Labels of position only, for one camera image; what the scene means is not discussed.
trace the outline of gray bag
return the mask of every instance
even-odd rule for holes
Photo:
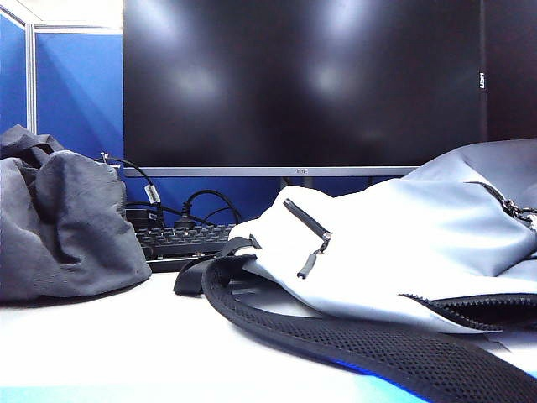
[[[0,301],[95,296],[148,279],[117,173],[15,126],[1,138]]]

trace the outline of zipper pull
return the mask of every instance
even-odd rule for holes
[[[536,214],[528,214],[526,216],[529,219],[529,229],[532,231],[537,232],[537,215]]]
[[[313,254],[308,256],[308,259],[305,262],[304,267],[296,274],[296,276],[300,279],[305,279],[307,275],[311,272],[311,269],[313,269],[313,266],[315,266],[315,262],[317,261],[317,255],[322,254],[325,249],[328,247],[328,243],[330,242],[332,238],[332,234],[326,231],[322,234],[322,240],[323,243],[320,248],[318,248]]]

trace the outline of monitor bezel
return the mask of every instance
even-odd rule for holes
[[[315,166],[315,167],[140,167],[152,177],[175,176],[402,176],[417,166]],[[134,168],[125,167],[125,176],[141,174]]]

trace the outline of desk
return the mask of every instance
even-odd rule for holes
[[[0,401],[422,401],[259,342],[204,297],[174,294],[175,277],[93,301],[0,308]],[[537,358],[528,363],[537,372]]]

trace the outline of monitor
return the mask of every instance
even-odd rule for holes
[[[123,19],[124,154],[149,175],[403,175],[486,140],[479,0],[126,0]]]

